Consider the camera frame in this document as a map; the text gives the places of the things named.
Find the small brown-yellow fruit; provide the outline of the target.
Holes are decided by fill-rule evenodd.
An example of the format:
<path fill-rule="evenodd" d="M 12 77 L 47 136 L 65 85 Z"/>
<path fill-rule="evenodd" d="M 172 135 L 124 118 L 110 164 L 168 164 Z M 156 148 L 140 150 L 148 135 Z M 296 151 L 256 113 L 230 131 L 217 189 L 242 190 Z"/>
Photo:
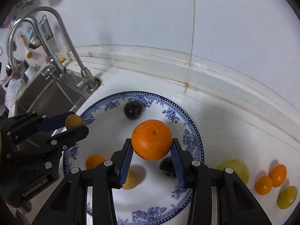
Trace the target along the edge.
<path fill-rule="evenodd" d="M 65 127 L 67 130 L 70 130 L 72 128 L 75 128 L 75 127 L 78 127 L 81 125 L 84 125 L 83 119 L 76 114 L 69 115 L 65 120 Z"/>

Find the large orange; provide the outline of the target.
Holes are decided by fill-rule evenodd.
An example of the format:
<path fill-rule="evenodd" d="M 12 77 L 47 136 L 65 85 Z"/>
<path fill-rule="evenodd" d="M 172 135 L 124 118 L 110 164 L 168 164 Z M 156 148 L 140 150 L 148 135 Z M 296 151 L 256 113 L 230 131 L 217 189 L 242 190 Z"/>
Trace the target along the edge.
<path fill-rule="evenodd" d="M 135 153 L 147 161 L 165 157 L 172 146 L 172 131 L 162 121 L 150 119 L 133 130 L 131 143 Z"/>

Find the small orange tangerine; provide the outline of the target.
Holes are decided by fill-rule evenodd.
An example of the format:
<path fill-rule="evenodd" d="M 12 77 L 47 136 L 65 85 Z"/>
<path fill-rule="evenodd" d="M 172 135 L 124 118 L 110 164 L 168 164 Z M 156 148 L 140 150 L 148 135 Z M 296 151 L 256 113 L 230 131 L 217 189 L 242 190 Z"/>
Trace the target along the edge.
<path fill-rule="evenodd" d="M 272 187 L 273 182 L 269 176 L 262 176 L 257 180 L 254 186 L 255 191 L 261 196 L 268 194 Z"/>

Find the orange tangerine on plate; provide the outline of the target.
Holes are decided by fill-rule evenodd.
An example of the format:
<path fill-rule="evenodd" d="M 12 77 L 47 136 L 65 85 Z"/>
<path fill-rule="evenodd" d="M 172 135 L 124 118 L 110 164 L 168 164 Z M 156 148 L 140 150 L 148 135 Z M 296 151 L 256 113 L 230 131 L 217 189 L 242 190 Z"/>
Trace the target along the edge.
<path fill-rule="evenodd" d="M 87 170 L 96 168 L 99 164 L 103 163 L 105 158 L 99 154 L 93 154 L 86 159 L 85 167 Z"/>

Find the green pear left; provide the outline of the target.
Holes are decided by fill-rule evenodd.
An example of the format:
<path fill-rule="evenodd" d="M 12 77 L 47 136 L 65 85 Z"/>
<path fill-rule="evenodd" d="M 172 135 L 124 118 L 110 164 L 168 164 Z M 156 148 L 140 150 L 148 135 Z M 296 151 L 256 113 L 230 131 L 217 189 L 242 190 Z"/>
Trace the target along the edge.
<path fill-rule="evenodd" d="M 240 177 L 240 179 L 244 182 L 244 184 L 248 183 L 250 174 L 249 169 L 244 162 L 237 159 L 227 160 L 221 163 L 217 167 L 217 170 L 224 170 L 225 168 L 232 168 Z"/>

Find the steel sink basin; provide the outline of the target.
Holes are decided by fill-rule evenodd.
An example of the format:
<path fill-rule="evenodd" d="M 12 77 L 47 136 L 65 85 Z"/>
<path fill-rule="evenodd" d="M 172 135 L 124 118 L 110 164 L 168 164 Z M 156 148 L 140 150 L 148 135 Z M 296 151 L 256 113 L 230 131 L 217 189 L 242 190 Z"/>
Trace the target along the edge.
<path fill-rule="evenodd" d="M 15 115 L 36 112 L 48 118 L 64 113 L 76 113 L 94 93 L 86 84 L 77 87 L 79 74 L 70 71 L 59 78 L 37 74 L 20 92 L 15 103 Z"/>

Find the large yellow-green pear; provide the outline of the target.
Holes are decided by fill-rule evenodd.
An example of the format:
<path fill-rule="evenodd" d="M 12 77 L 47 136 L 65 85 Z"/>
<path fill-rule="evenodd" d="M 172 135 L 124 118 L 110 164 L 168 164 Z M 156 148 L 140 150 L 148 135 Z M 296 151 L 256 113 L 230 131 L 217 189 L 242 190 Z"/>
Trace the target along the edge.
<path fill-rule="evenodd" d="M 280 209 L 289 208 L 297 198 L 298 189 L 296 186 L 288 186 L 279 194 L 277 205 Z"/>

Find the medium orange tangerine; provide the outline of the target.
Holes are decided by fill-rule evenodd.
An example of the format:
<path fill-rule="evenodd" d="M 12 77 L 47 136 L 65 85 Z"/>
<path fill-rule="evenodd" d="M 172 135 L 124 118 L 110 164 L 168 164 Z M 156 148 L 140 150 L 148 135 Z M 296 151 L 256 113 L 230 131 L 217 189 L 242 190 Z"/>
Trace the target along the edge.
<path fill-rule="evenodd" d="M 287 177 L 287 167 L 283 164 L 278 164 L 270 171 L 269 177 L 272 180 L 273 187 L 281 186 Z"/>

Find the yellow fruit on plate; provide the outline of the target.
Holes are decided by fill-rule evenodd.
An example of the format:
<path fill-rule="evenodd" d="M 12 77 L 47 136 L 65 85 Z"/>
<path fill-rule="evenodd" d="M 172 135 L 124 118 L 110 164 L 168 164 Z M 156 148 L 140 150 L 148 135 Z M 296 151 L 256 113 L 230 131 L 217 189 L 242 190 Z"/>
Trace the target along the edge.
<path fill-rule="evenodd" d="M 139 179 L 139 174 L 137 172 L 129 170 L 126 182 L 123 184 L 123 189 L 133 189 L 137 187 L 137 185 L 140 184 Z"/>

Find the dark plum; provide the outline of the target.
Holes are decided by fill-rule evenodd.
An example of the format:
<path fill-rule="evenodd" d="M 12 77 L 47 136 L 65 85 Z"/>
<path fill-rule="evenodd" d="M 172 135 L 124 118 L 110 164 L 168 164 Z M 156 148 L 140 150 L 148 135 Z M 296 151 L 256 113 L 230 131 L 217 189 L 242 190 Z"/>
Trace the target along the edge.
<path fill-rule="evenodd" d="M 176 171 L 174 169 L 174 165 L 173 165 L 171 156 L 164 158 L 160 162 L 159 169 L 164 175 L 171 177 L 171 178 L 176 178 Z"/>
<path fill-rule="evenodd" d="M 143 105 L 139 101 L 129 101 L 124 106 L 124 114 L 130 120 L 137 120 L 143 111 Z"/>

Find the blue white porcelain plate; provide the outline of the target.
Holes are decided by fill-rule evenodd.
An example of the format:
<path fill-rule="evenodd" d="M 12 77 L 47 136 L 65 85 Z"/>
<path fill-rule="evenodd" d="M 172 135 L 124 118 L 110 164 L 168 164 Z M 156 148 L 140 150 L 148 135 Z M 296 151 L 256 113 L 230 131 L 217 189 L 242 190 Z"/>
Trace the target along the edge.
<path fill-rule="evenodd" d="M 124 114 L 129 101 L 139 101 L 143 111 L 137 120 Z M 198 161 L 204 160 L 204 150 L 196 125 L 188 114 L 171 100 L 143 91 L 128 91 L 110 95 L 90 106 L 81 115 L 89 135 L 64 152 L 64 172 L 73 167 L 86 169 L 86 159 L 101 155 L 110 159 L 121 150 L 140 123 L 156 119 L 164 122 L 182 148 Z M 192 191 L 184 189 L 176 178 L 164 175 L 160 161 L 147 161 L 134 154 L 129 170 L 139 174 L 140 184 L 133 189 L 113 190 L 118 224 L 162 224 L 175 217 L 190 202 Z"/>

